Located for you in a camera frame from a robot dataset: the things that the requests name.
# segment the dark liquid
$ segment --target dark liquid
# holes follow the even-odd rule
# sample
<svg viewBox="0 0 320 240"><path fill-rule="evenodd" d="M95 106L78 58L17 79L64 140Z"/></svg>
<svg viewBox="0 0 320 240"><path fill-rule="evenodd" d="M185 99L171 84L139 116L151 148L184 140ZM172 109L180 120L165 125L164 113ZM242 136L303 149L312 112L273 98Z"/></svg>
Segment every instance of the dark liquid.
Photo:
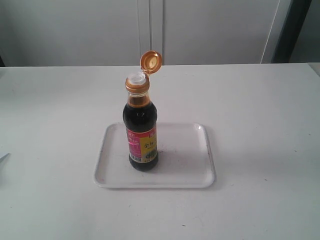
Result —
<svg viewBox="0 0 320 240"><path fill-rule="evenodd" d="M156 125L157 109L152 102L143 107L132 107L126 104L123 109L123 121L125 126L133 132L147 132ZM135 169L143 172L152 169L157 164L158 160L158 152L152 161L146 163L136 162L129 156L131 165Z"/></svg>

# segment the bottle neck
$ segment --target bottle neck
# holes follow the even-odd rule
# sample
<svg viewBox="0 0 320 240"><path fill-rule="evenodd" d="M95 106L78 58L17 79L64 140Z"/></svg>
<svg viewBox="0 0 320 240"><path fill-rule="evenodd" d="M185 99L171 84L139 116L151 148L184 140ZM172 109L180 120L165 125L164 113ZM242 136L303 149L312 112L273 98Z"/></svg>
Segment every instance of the bottle neck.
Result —
<svg viewBox="0 0 320 240"><path fill-rule="evenodd" d="M142 108L150 103L149 93L145 91L143 93L128 93L128 105L133 108Z"/></svg>

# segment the white tray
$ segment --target white tray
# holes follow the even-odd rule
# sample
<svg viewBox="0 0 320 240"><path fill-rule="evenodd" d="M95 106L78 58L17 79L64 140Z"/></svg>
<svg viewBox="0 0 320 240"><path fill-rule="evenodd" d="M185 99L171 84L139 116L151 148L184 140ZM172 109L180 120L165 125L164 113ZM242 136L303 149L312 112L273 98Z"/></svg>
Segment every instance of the white tray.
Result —
<svg viewBox="0 0 320 240"><path fill-rule="evenodd" d="M213 158L204 126L198 123L157 123L159 162L148 172L129 162L126 126L105 132L94 182L102 188L205 188L215 180Z"/></svg>

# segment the open lid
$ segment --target open lid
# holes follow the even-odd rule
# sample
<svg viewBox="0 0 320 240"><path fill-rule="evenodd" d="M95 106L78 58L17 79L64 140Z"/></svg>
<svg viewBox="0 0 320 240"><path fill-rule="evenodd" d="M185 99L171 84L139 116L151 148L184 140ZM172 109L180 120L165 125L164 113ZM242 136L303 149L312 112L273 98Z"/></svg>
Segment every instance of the open lid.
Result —
<svg viewBox="0 0 320 240"><path fill-rule="evenodd" d="M162 66L162 56L156 51L147 51L140 59L141 69L147 75L154 74Z"/></svg>

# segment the soy sauce bottle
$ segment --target soy sauce bottle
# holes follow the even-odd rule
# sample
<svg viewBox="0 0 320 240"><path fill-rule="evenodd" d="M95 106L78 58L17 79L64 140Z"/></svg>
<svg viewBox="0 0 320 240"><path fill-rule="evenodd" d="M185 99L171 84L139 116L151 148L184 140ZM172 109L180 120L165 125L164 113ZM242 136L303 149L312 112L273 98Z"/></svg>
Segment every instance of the soy sauce bottle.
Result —
<svg viewBox="0 0 320 240"><path fill-rule="evenodd" d="M162 57L156 51L146 52L140 60L142 72L131 74L125 81L128 102L123 121L129 143L129 161L139 171L152 169L159 160L157 149L157 109L149 98L149 75L157 72Z"/></svg>

